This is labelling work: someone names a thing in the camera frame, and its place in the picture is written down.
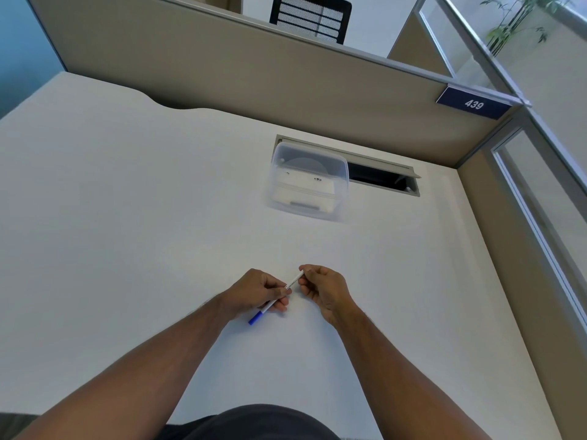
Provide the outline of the glass partition with metal frame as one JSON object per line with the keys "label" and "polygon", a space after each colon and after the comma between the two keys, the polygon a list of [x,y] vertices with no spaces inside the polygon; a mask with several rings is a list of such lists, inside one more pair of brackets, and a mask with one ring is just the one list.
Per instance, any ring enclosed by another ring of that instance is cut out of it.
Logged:
{"label": "glass partition with metal frame", "polygon": [[[504,100],[504,93],[482,87],[467,87],[458,82],[441,44],[430,28],[423,7],[427,0],[417,0],[398,36],[392,53],[407,55],[405,63],[420,72],[424,66],[446,72],[447,85],[465,88],[480,95],[512,104],[484,138],[472,138],[459,144],[456,132],[464,127],[464,119],[449,125],[450,135],[440,137],[440,125],[424,125],[416,120],[415,130],[428,132],[431,138],[417,138],[409,149],[417,158],[452,167],[462,167],[475,154],[489,156],[490,164],[504,178],[514,200],[528,222],[555,281],[562,288],[579,326],[587,336],[587,175],[580,173],[570,156],[565,154],[554,134],[547,129],[530,105],[518,93],[518,103]],[[497,61],[481,50],[482,45],[450,0],[434,0],[460,40],[472,52],[490,84],[503,85],[513,91]]]}

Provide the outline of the person's left hand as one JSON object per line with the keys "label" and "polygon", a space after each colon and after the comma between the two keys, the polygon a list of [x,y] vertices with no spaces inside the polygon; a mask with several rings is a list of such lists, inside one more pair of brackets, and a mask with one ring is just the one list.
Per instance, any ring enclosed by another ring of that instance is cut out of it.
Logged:
{"label": "person's left hand", "polygon": [[271,300],[277,300],[271,309],[287,310],[289,295],[266,295],[264,273],[266,272],[250,269],[219,295],[221,312],[225,318],[233,320],[243,313],[260,309]]}

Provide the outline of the person's right hand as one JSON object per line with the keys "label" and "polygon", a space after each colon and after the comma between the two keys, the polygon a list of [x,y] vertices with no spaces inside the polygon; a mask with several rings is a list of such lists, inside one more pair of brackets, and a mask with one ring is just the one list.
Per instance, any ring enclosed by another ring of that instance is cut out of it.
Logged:
{"label": "person's right hand", "polygon": [[298,280],[302,294],[315,303],[324,319],[334,328],[349,312],[357,309],[341,273],[327,267],[327,275],[303,275]]}

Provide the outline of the person's left forearm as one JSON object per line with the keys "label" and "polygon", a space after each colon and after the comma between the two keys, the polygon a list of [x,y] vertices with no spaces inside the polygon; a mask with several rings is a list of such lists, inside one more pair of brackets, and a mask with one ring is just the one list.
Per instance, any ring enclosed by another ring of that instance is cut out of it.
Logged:
{"label": "person's left forearm", "polygon": [[153,336],[42,414],[14,440],[154,440],[237,315],[229,291]]}

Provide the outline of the black mesh office chair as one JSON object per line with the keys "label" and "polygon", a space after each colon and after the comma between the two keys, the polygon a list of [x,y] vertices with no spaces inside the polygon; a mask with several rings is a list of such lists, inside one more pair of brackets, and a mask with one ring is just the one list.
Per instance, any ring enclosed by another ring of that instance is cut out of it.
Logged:
{"label": "black mesh office chair", "polygon": [[269,22],[318,40],[343,44],[352,4],[347,0],[273,0]]}

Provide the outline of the person's right forearm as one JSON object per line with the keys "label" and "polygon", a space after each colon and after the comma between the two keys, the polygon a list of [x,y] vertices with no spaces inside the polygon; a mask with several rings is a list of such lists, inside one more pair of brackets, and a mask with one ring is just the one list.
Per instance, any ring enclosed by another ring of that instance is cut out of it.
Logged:
{"label": "person's right forearm", "polygon": [[383,440],[491,440],[352,300],[331,312]]}

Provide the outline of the white pen with blue cap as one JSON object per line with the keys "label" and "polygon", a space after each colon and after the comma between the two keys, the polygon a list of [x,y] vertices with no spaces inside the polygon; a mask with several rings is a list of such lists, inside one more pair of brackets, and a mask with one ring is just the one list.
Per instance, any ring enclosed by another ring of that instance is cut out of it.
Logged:
{"label": "white pen with blue cap", "polygon": [[[297,275],[291,280],[287,285],[286,289],[291,291],[293,287],[297,284],[298,280],[304,275],[303,271],[299,271]],[[257,320],[259,320],[275,303],[277,300],[271,300],[267,302],[264,306],[262,306],[257,313],[248,321],[248,325],[254,325]]]}

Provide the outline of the beige cubicle partition panel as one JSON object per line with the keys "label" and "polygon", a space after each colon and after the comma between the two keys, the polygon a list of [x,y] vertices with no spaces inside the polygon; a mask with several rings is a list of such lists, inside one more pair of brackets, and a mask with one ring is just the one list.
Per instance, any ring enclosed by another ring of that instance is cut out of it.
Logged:
{"label": "beige cubicle partition panel", "polygon": [[437,105],[444,75],[192,0],[27,1],[67,71],[173,108],[213,108],[423,161],[408,148],[431,138],[417,119],[440,125],[441,138],[464,119],[461,145],[495,126]]}

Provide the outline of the person's dark shirt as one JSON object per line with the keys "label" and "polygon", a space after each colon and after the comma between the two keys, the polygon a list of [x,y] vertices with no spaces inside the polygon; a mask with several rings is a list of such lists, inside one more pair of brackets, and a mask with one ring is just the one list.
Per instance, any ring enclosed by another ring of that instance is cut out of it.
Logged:
{"label": "person's dark shirt", "polygon": [[341,440],[314,417],[270,404],[232,408],[183,424],[167,424],[154,440]]}

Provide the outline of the blue number sign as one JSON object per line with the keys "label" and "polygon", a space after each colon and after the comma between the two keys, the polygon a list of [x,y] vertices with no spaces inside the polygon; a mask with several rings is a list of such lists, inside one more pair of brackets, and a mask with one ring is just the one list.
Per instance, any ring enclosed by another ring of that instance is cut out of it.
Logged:
{"label": "blue number sign", "polygon": [[436,103],[494,120],[500,119],[512,108],[511,103],[451,85],[444,88],[436,99]]}

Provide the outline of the clear plastic storage container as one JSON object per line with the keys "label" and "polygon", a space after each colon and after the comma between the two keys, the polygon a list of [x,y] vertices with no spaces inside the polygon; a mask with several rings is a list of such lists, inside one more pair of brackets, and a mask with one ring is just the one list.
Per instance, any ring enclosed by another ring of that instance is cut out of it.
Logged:
{"label": "clear plastic storage container", "polygon": [[301,141],[277,140],[265,189],[268,207],[341,221],[348,194],[348,161],[340,152]]}

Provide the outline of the green potted plant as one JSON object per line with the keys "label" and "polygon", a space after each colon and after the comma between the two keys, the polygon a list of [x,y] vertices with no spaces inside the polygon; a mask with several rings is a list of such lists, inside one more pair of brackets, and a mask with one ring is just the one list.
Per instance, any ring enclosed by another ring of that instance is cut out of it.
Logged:
{"label": "green potted plant", "polygon": [[485,35],[486,47],[493,57],[497,57],[505,45],[522,32],[531,31],[538,35],[537,44],[546,43],[549,32],[543,26],[522,27],[522,22],[539,9],[548,14],[556,14],[564,7],[574,7],[573,0],[483,0],[481,6],[495,6],[501,12],[500,22]]}

